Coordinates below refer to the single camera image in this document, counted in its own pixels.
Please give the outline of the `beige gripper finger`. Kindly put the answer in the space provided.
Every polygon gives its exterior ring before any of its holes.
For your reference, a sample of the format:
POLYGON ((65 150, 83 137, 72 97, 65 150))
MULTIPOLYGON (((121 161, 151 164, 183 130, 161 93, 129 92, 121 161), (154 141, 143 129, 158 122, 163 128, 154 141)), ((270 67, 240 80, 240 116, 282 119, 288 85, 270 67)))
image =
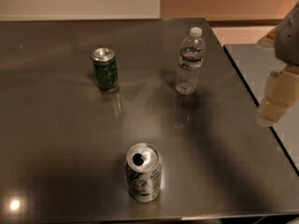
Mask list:
POLYGON ((257 123, 262 127, 273 126, 298 100, 299 66, 287 64, 279 72, 272 71, 258 107, 257 123))
POLYGON ((256 43, 256 45, 262 48, 273 48, 277 37, 277 33, 278 33, 278 27, 275 26, 266 35, 260 38, 256 43))

